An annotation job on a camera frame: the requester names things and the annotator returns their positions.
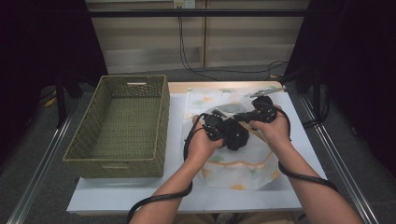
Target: black horizontal bar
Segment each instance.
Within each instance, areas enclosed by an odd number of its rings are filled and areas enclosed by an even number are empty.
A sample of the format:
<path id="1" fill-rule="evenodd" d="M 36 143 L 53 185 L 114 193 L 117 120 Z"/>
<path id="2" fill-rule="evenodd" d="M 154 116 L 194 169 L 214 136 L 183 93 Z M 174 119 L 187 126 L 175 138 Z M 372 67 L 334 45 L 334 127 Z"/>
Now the black horizontal bar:
<path id="1" fill-rule="evenodd" d="M 139 9 L 90 10 L 92 18 L 121 17 L 306 17 L 328 15 L 329 10 L 307 9 Z"/>

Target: human hand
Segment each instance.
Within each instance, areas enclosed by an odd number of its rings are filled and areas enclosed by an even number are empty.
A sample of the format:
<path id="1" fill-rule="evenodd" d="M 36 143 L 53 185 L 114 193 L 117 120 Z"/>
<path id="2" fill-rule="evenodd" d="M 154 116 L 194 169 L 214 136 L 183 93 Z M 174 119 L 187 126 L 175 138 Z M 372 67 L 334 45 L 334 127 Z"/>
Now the human hand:
<path id="1" fill-rule="evenodd" d="M 285 116 L 279 112 L 276 114 L 276 119 L 271 123 L 252 120 L 249 124 L 252 128 L 262 131 L 262 134 L 268 140 L 268 144 L 275 154 L 277 150 L 290 143 L 288 122 Z"/>
<path id="2" fill-rule="evenodd" d="M 192 123 L 198 119 L 195 115 L 192 118 Z M 205 162 L 213 155 L 215 150 L 222 146 L 223 139 L 218 141 L 211 141 L 202 127 L 202 123 L 198 121 L 195 126 L 196 133 L 192 137 L 189 146 L 188 160 L 203 166 Z"/>

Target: gray carpet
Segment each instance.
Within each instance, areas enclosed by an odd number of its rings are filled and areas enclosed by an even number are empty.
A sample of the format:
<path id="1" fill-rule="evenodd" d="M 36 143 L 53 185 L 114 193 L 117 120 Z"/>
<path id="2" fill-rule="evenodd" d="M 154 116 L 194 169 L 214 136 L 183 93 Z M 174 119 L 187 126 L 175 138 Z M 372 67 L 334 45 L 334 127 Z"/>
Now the gray carpet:
<path id="1" fill-rule="evenodd" d="M 228 67 L 228 70 L 259 71 L 267 66 Z M 279 66 L 271 74 L 282 74 L 285 66 Z M 145 74 L 165 74 L 169 81 L 210 81 L 187 70 L 150 72 Z M 230 72 L 207 72 L 208 76 L 225 80 L 266 80 L 268 73 L 237 74 Z M 114 217 L 79 217 L 65 211 L 76 187 L 78 175 L 62 163 L 62 156 L 77 129 L 89 101 L 93 89 L 81 85 L 84 94 L 80 100 L 67 98 L 67 104 L 77 101 L 78 107 L 72 117 L 68 132 L 54 156 L 49 171 L 46 173 L 40 191 L 35 196 L 35 201 L 24 223 L 124 223 L 125 216 Z M 300 116 L 301 121 L 308 120 L 293 83 L 288 86 L 290 98 Z M 6 223 L 19 198 L 42 156 L 44 155 L 57 124 L 57 107 L 40 106 L 32 118 L 30 127 L 15 146 L 13 153 L 3 164 L 0 176 L 0 223 Z M 396 181 L 387 173 L 385 168 L 374 158 L 363 139 L 355 136 L 351 125 L 336 104 L 331 102 L 329 116 L 324 122 L 329 135 L 337 146 L 350 173 L 361 188 L 362 193 L 372 206 L 379 223 L 396 222 Z M 307 135 L 318 154 L 318 158 L 329 179 L 340 189 L 346 199 L 353 203 L 348 192 L 343 188 L 342 180 L 335 170 L 332 162 L 322 145 L 314 128 L 306 129 Z"/>

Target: green woven basket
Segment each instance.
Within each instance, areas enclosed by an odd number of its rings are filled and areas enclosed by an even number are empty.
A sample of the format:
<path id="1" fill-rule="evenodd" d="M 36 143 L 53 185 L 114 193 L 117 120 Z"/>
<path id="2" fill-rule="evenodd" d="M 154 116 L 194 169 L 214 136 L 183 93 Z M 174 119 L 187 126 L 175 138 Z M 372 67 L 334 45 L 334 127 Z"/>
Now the green woven basket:
<path id="1" fill-rule="evenodd" d="M 166 76 L 101 77 L 64 162 L 84 178 L 163 176 L 169 103 Z"/>

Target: table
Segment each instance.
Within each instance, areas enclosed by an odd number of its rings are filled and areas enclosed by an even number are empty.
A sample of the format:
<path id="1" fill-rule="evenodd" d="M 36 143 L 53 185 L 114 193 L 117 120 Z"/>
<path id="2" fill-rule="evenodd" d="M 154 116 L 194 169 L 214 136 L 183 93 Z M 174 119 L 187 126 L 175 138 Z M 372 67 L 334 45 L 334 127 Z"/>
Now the table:
<path id="1" fill-rule="evenodd" d="M 186 103 L 187 88 L 245 88 L 280 87 L 277 82 L 177 82 L 169 83 L 171 102 L 162 178 L 103 178 L 84 179 L 78 185 L 67 208 L 70 213 L 82 216 L 126 214 L 138 201 L 150 196 L 183 162 L 181 141 L 181 119 Z M 304 128 L 287 93 L 272 93 L 275 104 L 279 104 L 290 117 L 291 135 L 297 150 L 323 177 L 325 174 L 312 148 Z M 192 193 L 185 197 L 179 213 L 257 212 L 276 210 L 301 210 L 302 207 L 289 180 L 280 176 L 259 190 L 234 190 L 208 188 L 194 178 Z"/>

